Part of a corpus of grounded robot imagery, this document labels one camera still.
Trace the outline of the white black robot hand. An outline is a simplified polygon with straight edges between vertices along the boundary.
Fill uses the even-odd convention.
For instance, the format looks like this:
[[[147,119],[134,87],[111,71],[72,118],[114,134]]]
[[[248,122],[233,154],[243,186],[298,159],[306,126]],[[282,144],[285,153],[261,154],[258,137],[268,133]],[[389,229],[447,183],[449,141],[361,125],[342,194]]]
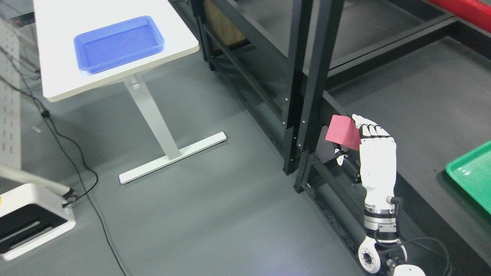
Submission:
[[[396,180],[396,149],[394,138],[379,124],[360,115],[353,114],[361,136],[359,173],[357,180],[365,187],[365,207],[370,209],[393,209],[390,199],[394,196]]]

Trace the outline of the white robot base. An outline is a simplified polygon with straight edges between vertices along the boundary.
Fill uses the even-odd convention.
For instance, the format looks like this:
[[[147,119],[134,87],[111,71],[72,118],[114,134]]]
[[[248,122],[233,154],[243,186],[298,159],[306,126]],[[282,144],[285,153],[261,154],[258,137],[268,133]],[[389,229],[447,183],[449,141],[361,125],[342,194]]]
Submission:
[[[1,195],[1,258],[15,259],[71,230],[75,224],[68,206],[77,196],[70,187],[1,164],[1,177],[20,183]]]

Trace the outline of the white robot forearm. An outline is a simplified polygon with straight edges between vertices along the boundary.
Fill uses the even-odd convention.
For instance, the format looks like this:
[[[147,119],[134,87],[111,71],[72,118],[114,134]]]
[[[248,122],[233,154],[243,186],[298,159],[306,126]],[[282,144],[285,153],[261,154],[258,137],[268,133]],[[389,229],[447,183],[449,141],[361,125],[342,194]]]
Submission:
[[[423,269],[407,262],[394,209],[364,210],[366,237],[358,247],[361,267],[375,276],[424,276]]]

